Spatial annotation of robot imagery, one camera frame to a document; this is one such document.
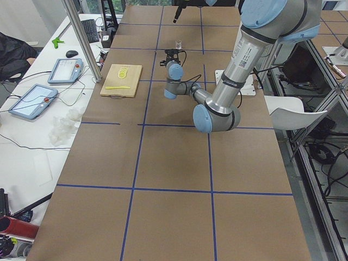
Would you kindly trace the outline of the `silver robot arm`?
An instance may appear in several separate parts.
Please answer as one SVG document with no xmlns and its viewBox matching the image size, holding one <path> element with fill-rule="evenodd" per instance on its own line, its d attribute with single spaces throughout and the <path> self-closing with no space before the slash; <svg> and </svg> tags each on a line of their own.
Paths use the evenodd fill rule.
<svg viewBox="0 0 348 261">
<path fill-rule="evenodd" d="M 173 23 L 176 23 L 181 15 L 183 9 L 187 6 L 193 7 L 238 7 L 240 1 L 236 0 L 202 0 L 202 1 L 194 1 L 194 0 L 178 0 L 172 1 L 173 6 L 177 6 L 177 10 L 173 19 Z"/>
<path fill-rule="evenodd" d="M 197 102 L 194 125 L 200 132 L 223 132 L 237 127 L 240 111 L 233 101 L 266 47 L 276 42 L 314 38 L 320 28 L 321 6 L 321 1 L 244 1 L 240 9 L 241 37 L 214 92 L 210 94 L 196 83 L 183 83 L 182 66 L 170 49 L 166 52 L 168 58 L 160 63 L 167 69 L 165 97 L 192 97 Z"/>
</svg>

